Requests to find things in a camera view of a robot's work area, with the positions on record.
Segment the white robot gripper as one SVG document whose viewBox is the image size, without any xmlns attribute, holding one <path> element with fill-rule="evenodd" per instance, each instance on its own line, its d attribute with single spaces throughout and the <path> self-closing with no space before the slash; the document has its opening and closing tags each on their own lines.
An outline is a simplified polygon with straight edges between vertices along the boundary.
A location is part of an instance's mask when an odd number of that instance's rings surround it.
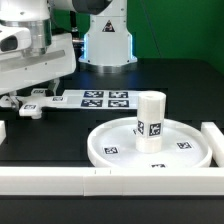
<svg viewBox="0 0 224 224">
<path fill-rule="evenodd" d="M 71 74 L 76 68 L 70 34 L 55 35 L 47 52 L 40 56 L 24 57 L 22 52 L 0 55 L 0 95 L 49 81 L 48 96 L 55 96 L 59 77 Z M 13 110 L 20 108 L 15 96 L 8 101 Z"/>
</svg>

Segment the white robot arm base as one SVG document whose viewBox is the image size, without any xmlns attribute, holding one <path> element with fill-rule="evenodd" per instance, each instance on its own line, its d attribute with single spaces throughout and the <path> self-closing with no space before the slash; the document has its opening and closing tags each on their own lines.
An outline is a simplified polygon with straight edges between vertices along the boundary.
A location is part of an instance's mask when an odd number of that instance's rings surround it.
<svg viewBox="0 0 224 224">
<path fill-rule="evenodd" d="M 90 16 L 79 63 L 82 69 L 110 74 L 137 65 L 133 38 L 127 29 L 127 0 L 112 0 L 100 14 Z"/>
</svg>

